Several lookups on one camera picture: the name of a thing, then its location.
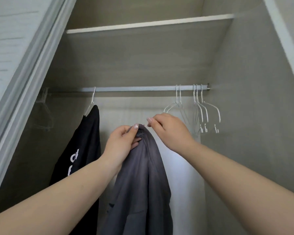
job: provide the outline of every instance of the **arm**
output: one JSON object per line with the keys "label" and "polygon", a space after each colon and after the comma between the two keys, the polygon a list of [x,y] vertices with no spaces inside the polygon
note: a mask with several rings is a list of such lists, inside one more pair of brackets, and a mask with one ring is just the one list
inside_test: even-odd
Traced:
{"label": "arm", "polygon": [[147,119],[164,144],[184,157],[252,234],[294,235],[294,193],[192,139],[169,114]]}
{"label": "arm", "polygon": [[0,213],[0,235],[69,234],[138,145],[138,125],[117,128],[103,155],[69,177]]}

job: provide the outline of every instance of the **hanging rod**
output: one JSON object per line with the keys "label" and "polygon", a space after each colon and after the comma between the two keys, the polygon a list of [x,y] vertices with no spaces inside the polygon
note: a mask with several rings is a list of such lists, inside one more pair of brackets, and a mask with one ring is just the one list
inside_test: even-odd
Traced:
{"label": "hanging rod", "polygon": [[[203,90],[210,90],[209,84],[202,85]],[[121,86],[121,87],[96,87],[96,92],[126,92],[126,91],[175,91],[194,90],[193,85],[189,86]],[[197,85],[197,89],[201,90],[201,85]],[[78,92],[94,92],[94,87],[83,88],[50,88],[50,93],[78,93]]]}

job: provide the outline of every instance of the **hanging clothes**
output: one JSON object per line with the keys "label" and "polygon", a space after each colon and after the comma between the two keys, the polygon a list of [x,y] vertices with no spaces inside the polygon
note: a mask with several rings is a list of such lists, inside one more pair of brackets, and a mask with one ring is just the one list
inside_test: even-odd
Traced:
{"label": "hanging clothes", "polygon": [[[87,164],[96,161],[101,156],[99,136],[99,110],[94,106],[75,130],[73,137],[58,159],[51,176],[50,185],[71,175]],[[96,234],[98,219],[97,200],[88,210],[81,221],[70,233],[75,234]]]}
{"label": "hanging clothes", "polygon": [[139,125],[139,145],[117,176],[101,235],[171,235],[171,191],[155,139]]}

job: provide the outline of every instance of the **black t-shirt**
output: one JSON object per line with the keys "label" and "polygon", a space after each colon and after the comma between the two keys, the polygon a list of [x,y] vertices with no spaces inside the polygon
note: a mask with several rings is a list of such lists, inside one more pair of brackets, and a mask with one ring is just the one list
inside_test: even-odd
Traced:
{"label": "black t-shirt", "polygon": [[[101,156],[99,136],[99,110],[94,106],[75,130],[73,137],[58,159],[51,176],[50,185],[64,179]],[[98,200],[76,225],[71,235],[96,234]]]}

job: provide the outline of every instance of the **gray garment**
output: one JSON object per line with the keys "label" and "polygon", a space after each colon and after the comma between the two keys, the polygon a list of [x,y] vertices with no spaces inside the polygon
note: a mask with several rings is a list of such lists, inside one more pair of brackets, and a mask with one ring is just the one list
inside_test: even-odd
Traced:
{"label": "gray garment", "polygon": [[155,139],[139,125],[139,145],[123,162],[101,235],[171,235],[171,191]]}

